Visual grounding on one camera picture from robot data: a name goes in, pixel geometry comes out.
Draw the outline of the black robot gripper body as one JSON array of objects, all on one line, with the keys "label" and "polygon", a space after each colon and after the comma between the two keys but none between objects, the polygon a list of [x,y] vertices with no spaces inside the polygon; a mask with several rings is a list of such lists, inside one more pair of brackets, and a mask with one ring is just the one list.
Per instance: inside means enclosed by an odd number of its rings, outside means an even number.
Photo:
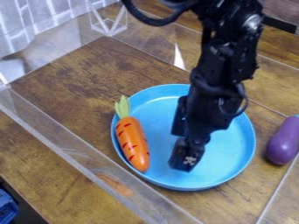
[{"label": "black robot gripper body", "polygon": [[193,69],[189,94],[178,100],[173,134],[193,144],[206,144],[211,133],[226,130],[233,119],[245,112],[249,105],[242,108],[241,104],[247,101],[242,83],[213,86]]}]

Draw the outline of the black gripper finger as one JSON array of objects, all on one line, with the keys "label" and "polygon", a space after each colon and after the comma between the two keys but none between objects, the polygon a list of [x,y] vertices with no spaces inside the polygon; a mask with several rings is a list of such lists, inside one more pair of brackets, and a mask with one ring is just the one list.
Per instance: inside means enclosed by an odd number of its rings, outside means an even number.
[{"label": "black gripper finger", "polygon": [[170,167],[182,172],[191,172],[202,161],[206,144],[210,140],[210,138],[206,138],[203,141],[190,141],[187,138],[179,137],[169,160]]}]

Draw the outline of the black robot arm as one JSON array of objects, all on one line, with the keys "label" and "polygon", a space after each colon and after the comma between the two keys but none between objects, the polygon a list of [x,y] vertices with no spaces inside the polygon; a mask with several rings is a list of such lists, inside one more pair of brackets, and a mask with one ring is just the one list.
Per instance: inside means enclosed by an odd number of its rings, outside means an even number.
[{"label": "black robot arm", "polygon": [[258,0],[166,0],[178,15],[202,21],[201,58],[189,94],[178,101],[173,134],[179,137],[170,166],[189,172],[202,161],[211,133],[225,130],[249,106],[243,81],[258,69],[263,6]]}]

